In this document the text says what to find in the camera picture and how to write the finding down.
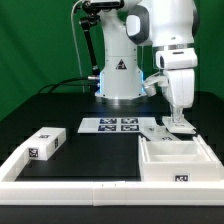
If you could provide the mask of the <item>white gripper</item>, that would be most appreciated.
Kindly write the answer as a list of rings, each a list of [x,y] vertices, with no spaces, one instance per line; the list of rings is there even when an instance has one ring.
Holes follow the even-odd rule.
[[[183,119],[182,108],[190,108],[194,100],[194,70],[169,70],[165,71],[164,75],[168,79],[168,86],[163,88],[163,94],[172,105],[172,121],[181,123]]]

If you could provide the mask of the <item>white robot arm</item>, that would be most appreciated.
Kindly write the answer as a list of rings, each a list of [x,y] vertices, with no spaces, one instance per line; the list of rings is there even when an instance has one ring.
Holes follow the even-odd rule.
[[[105,66],[95,96],[131,101],[156,94],[160,86],[173,124],[185,121],[193,104],[198,64],[194,0],[82,0],[88,24],[100,23]]]

